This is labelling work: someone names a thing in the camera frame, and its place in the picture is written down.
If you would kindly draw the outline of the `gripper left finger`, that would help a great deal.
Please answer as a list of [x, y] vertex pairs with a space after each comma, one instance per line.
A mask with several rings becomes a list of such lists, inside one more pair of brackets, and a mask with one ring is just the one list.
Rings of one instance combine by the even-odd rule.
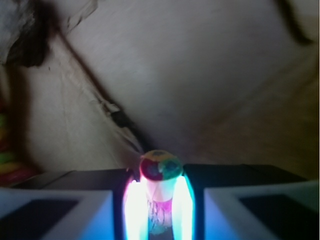
[[0, 190], [3, 240], [145, 240], [130, 169], [47, 172]]

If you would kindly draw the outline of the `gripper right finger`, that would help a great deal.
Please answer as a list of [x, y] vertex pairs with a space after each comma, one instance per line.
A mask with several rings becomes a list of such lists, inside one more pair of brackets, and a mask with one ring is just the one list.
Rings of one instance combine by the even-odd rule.
[[317, 240], [318, 180], [272, 165], [186, 164], [172, 203], [176, 240]]

